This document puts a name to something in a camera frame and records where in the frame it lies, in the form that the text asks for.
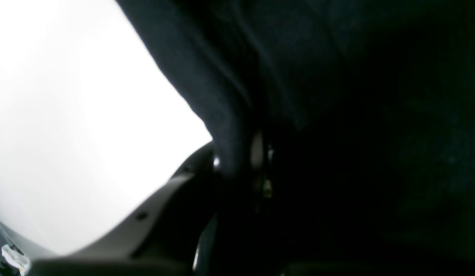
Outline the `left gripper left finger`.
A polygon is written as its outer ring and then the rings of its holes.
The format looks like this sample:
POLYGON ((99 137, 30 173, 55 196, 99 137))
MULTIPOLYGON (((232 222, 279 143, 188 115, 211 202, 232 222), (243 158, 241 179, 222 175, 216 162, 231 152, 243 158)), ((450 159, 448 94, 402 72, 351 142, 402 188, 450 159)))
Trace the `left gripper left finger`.
POLYGON ((214 145, 104 237, 72 255, 33 263, 32 276, 191 276, 199 237, 215 213, 214 145))

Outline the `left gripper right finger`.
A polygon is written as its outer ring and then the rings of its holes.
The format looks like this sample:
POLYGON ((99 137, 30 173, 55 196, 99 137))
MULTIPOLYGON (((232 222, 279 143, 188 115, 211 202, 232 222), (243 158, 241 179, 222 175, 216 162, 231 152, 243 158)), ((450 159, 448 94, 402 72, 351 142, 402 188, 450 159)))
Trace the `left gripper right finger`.
POLYGON ((256 214, 269 215, 273 206, 272 163, 274 147, 263 131, 257 131, 251 143, 250 162, 256 214))

